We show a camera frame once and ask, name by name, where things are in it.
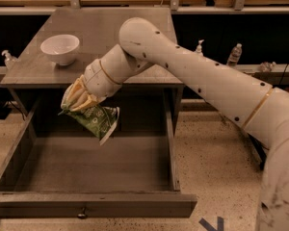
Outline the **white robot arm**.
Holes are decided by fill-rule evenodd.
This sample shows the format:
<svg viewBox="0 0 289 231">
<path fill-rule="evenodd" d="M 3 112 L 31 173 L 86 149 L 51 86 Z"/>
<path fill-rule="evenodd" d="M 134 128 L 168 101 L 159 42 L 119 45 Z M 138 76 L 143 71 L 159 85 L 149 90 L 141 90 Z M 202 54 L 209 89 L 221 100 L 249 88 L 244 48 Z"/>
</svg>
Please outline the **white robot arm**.
<svg viewBox="0 0 289 231">
<path fill-rule="evenodd" d="M 160 65 L 269 148 L 255 231 L 289 231 L 289 92 L 176 45 L 143 18 L 126 20 L 118 40 L 68 87 L 63 103 L 72 111 L 87 109 Z"/>
</svg>

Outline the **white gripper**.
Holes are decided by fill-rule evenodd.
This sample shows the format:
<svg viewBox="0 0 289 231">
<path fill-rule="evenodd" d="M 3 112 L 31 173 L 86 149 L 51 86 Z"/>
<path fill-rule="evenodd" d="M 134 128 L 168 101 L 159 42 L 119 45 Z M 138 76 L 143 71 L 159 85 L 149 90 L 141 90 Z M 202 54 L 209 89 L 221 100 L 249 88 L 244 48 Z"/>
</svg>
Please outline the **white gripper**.
<svg viewBox="0 0 289 231">
<path fill-rule="evenodd" d="M 84 76 L 77 78 L 67 89 L 66 104 L 71 106 L 72 112 L 87 109 L 112 97 L 120 88 L 121 84 L 116 84 L 105 73 L 97 59 L 86 67 Z"/>
</svg>

